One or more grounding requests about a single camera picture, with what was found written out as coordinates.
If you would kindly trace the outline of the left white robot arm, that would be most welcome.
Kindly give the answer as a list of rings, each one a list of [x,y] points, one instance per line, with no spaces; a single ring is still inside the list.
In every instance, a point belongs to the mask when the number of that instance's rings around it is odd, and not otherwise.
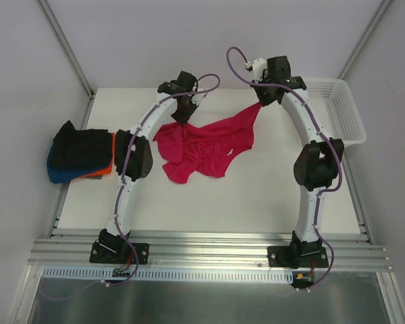
[[[113,262],[123,261],[130,249],[124,237],[130,233],[130,218],[141,181],[153,166],[150,143],[169,117],[181,124],[190,119],[200,102],[194,98],[197,89],[197,78],[180,72],[177,79],[158,87],[155,100],[134,126],[116,133],[117,196],[106,228],[99,234],[99,244]]]

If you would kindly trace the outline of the pink t shirt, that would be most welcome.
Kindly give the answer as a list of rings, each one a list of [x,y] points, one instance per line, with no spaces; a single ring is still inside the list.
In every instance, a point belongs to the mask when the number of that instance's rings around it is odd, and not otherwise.
[[[255,103],[202,127],[177,122],[161,126],[153,140],[166,160],[166,176],[177,184],[187,183],[195,171],[211,178],[224,177],[232,161],[253,147],[254,123],[261,108]]]

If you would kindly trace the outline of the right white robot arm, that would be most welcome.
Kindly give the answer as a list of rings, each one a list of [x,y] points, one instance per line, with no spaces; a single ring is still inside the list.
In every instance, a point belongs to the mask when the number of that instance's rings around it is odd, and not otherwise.
[[[251,62],[253,88],[262,105],[279,103],[299,135],[302,150],[293,173],[300,187],[298,222],[287,248],[275,253],[275,260],[293,269],[316,261],[323,250],[319,232],[319,213],[326,193],[332,192],[334,179],[342,179],[340,161],[344,143],[324,133],[325,129],[311,109],[307,86],[293,76],[285,56],[258,58]]]

